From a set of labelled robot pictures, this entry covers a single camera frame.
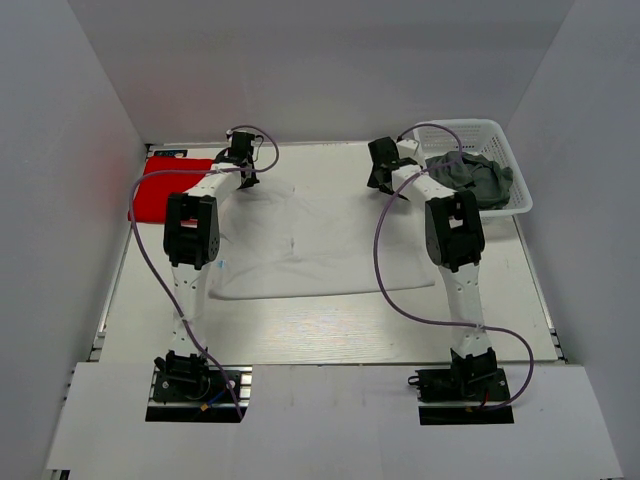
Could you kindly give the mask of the white t-shirt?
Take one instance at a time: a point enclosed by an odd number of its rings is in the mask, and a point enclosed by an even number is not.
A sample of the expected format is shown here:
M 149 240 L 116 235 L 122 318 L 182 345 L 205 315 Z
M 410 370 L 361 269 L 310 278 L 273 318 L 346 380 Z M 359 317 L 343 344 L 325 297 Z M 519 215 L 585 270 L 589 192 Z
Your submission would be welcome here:
M 306 196 L 284 181 L 232 194 L 208 275 L 219 300 L 352 295 L 435 284 L 419 210 L 377 191 Z

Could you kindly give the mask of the dark grey t-shirt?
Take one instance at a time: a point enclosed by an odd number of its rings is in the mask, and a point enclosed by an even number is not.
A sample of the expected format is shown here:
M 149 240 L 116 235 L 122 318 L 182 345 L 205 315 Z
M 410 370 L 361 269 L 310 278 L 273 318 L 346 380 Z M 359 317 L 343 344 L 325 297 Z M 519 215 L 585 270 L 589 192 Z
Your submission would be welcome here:
M 450 151 L 425 160 L 430 176 L 441 185 L 455 191 L 474 194 L 480 210 L 498 210 L 511 198 L 514 173 L 484 155 Z

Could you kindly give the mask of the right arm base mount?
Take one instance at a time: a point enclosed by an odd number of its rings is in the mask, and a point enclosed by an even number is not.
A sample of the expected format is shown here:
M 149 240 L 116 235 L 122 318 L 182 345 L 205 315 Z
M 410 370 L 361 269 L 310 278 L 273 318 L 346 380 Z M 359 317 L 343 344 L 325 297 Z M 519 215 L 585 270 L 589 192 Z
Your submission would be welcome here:
M 505 372 L 463 387 L 450 368 L 416 370 L 407 384 L 417 392 L 421 426 L 510 425 L 515 423 L 510 405 L 497 405 L 511 398 Z

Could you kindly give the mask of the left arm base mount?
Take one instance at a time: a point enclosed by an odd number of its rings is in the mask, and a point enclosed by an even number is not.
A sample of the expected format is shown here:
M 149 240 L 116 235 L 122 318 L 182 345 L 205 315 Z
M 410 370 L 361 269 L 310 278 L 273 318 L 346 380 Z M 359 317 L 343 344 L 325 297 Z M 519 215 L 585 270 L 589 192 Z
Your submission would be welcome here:
M 150 423 L 239 423 L 249 406 L 250 367 L 219 370 L 197 354 L 171 351 L 154 360 L 145 420 Z

